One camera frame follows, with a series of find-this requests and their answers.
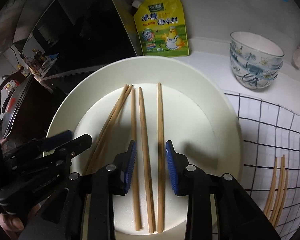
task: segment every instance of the floral pattern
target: floral pattern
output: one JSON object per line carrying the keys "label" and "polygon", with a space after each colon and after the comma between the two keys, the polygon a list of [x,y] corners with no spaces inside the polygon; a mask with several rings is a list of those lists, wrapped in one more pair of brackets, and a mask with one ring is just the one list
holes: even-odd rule
{"label": "floral pattern", "polygon": [[264,88],[277,78],[277,72],[263,69],[257,65],[238,61],[237,55],[230,49],[230,63],[236,79],[250,89]]}
{"label": "floral pattern", "polygon": [[238,45],[234,40],[231,41],[230,48],[237,56],[242,57],[242,59],[247,60],[254,65],[269,69],[279,69],[282,66],[282,57],[270,57],[268,54],[250,49],[247,46],[241,44]]}

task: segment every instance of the white countertop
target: white countertop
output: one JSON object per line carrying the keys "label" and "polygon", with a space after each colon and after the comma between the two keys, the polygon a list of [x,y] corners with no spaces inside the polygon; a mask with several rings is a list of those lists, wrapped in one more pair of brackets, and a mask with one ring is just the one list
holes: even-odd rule
{"label": "white countertop", "polygon": [[[250,90],[242,86],[232,74],[228,56],[228,44],[217,44],[216,47],[218,48],[215,49],[215,43],[214,41],[211,43],[211,41],[191,39],[190,45],[194,48],[191,55],[176,57],[175,59],[188,63],[200,70],[222,90],[235,91],[262,98],[300,114],[300,71],[295,70],[287,62],[284,62],[277,79],[269,87],[262,90]],[[208,50],[217,54],[201,52],[200,50]]]}

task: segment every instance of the wooden chopstick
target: wooden chopstick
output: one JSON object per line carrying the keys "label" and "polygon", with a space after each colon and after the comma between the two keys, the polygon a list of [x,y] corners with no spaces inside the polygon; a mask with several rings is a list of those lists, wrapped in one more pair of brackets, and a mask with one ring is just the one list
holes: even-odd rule
{"label": "wooden chopstick", "polygon": [[97,170],[102,168],[103,163],[105,162],[106,152],[108,151],[108,146],[109,146],[109,137],[110,137],[109,133],[110,131],[107,134],[105,134],[106,137],[103,143],[103,147],[101,149],[100,155],[98,156],[94,167],[92,168],[92,173],[95,173]]}
{"label": "wooden chopstick", "polygon": [[148,226],[149,232],[154,233],[154,204],[153,192],[151,181],[150,157],[148,148],[148,135],[146,127],[146,112],[145,103],[143,100],[142,88],[139,88],[139,107],[140,107],[140,123],[141,123],[141,139],[142,139],[142,154],[143,154],[143,168],[145,173],[145,186],[146,186],[146,203],[148,213]]}
{"label": "wooden chopstick", "polygon": [[162,87],[158,83],[158,233],[162,233],[164,225],[165,177]]}
{"label": "wooden chopstick", "polygon": [[285,175],[285,155],[281,157],[281,165],[280,165],[280,175],[279,175],[279,185],[278,185],[278,191],[275,198],[273,211],[270,217],[270,223],[274,226],[275,220],[277,218],[279,208],[281,205],[281,198],[282,198],[282,187],[284,185],[284,175]]}
{"label": "wooden chopstick", "polygon": [[100,152],[103,148],[103,144],[105,142],[105,139],[107,137],[107,133],[110,132],[110,130],[112,129],[115,121],[117,120],[117,117],[119,115],[119,112],[121,111],[121,108],[123,106],[123,103],[125,102],[125,100],[127,99],[128,95],[130,94],[130,91],[132,89],[133,85],[130,85],[129,88],[127,89],[127,91],[125,92],[125,94],[122,96],[120,96],[119,98],[119,103],[117,105],[117,108],[115,109],[112,117],[110,118],[109,120],[109,123],[108,125],[106,126],[105,130],[104,130],[104,133],[102,134],[101,138],[100,138],[100,141],[98,142],[97,144],[97,147],[94,151],[94,154],[91,158],[91,161],[90,163],[88,164],[88,168],[87,168],[87,171],[86,171],[86,174],[90,174],[92,173],[93,169],[94,169],[94,166],[96,164],[96,160],[98,158],[98,156],[100,155]]}
{"label": "wooden chopstick", "polygon": [[272,208],[272,203],[273,203],[273,196],[275,192],[275,185],[277,183],[277,162],[278,162],[278,157],[274,159],[274,169],[273,169],[273,174],[272,174],[272,180],[271,180],[271,186],[270,186],[270,192],[268,194],[268,198],[266,201],[265,208],[263,210],[263,213],[266,215],[267,218],[269,218],[270,210]]}
{"label": "wooden chopstick", "polygon": [[283,196],[282,196],[282,202],[281,202],[281,206],[280,206],[280,210],[279,210],[277,219],[275,220],[274,228],[277,227],[277,225],[279,223],[279,220],[280,220],[280,217],[281,217],[282,209],[283,209],[283,206],[284,206],[284,201],[286,199],[287,188],[288,188],[288,170],[286,170],[286,181],[285,181],[285,184],[284,184],[284,192],[283,192]]}
{"label": "wooden chopstick", "polygon": [[[131,91],[131,139],[137,141],[136,96],[134,88]],[[142,224],[139,199],[138,156],[136,156],[132,174],[132,191],[135,229],[139,231],[142,228]]]}
{"label": "wooden chopstick", "polygon": [[99,143],[101,137],[103,136],[103,133],[104,133],[104,131],[106,130],[106,127],[107,127],[107,125],[108,125],[108,123],[109,123],[109,121],[110,121],[112,115],[114,114],[114,111],[117,109],[117,106],[119,105],[120,101],[121,101],[122,98],[124,97],[125,92],[127,91],[128,87],[129,87],[129,86],[128,86],[127,84],[123,87],[122,93],[121,93],[119,99],[117,100],[117,102],[115,103],[114,107],[112,108],[112,110],[111,110],[111,112],[110,112],[110,114],[109,114],[109,116],[108,116],[108,118],[107,118],[105,124],[103,125],[103,127],[102,127],[102,129],[101,129],[101,132],[100,132],[99,135],[98,135],[97,140],[95,141],[95,143],[92,144],[92,146],[91,146],[91,147],[92,147],[91,153],[90,153],[89,159],[88,159],[88,161],[87,161],[87,163],[86,163],[86,166],[85,166],[85,168],[84,168],[84,170],[83,170],[82,175],[86,175],[86,174],[87,174],[88,166],[89,166],[89,164],[91,163],[91,159],[92,159],[92,156],[93,156],[93,154],[94,154],[94,152],[95,152],[95,150],[96,150],[96,147],[97,147],[97,145],[98,145],[98,143]]}
{"label": "wooden chopstick", "polygon": [[286,170],[285,170],[285,157],[283,155],[283,171],[282,171],[282,183],[281,183],[281,188],[279,189],[278,187],[278,192],[277,194],[279,194],[279,201],[278,201],[278,205],[276,206],[276,209],[275,209],[275,214],[274,214],[274,218],[272,220],[272,225],[274,226],[275,225],[275,222],[278,218],[278,214],[279,214],[279,210],[281,208],[281,203],[282,203],[282,197],[283,197],[283,194],[284,194],[284,184],[285,184],[285,181],[286,181]]}

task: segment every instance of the bottle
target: bottle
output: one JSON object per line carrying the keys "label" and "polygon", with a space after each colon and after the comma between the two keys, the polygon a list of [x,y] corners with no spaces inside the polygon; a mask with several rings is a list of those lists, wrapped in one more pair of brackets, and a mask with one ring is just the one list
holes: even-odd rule
{"label": "bottle", "polygon": [[25,63],[27,63],[27,65],[32,69],[32,71],[37,74],[37,75],[40,75],[40,73],[37,71],[37,68],[38,68],[38,64],[36,63],[35,65],[33,65],[32,62],[34,62],[34,59],[31,58],[31,57],[28,57],[28,56],[25,56],[24,57],[24,61]]}
{"label": "bottle", "polygon": [[41,68],[41,65],[38,63],[38,61],[36,59],[33,59],[33,61],[31,62],[31,65],[35,68],[36,74],[38,76],[41,76],[42,68]]}
{"label": "bottle", "polygon": [[43,56],[42,52],[37,49],[33,49],[32,51],[34,58],[38,61],[40,65],[42,65],[46,61],[46,58]]}
{"label": "bottle", "polygon": [[22,73],[25,77],[28,76],[28,73],[27,73],[27,71],[26,71],[25,68],[21,71],[21,73]]}
{"label": "bottle", "polygon": [[5,90],[7,91],[8,95],[9,95],[10,91],[12,90],[12,87],[10,86],[10,84],[8,84],[6,86]]}
{"label": "bottle", "polygon": [[52,62],[51,58],[48,57],[47,60],[42,64],[41,68],[42,69],[48,68],[51,65],[51,62]]}

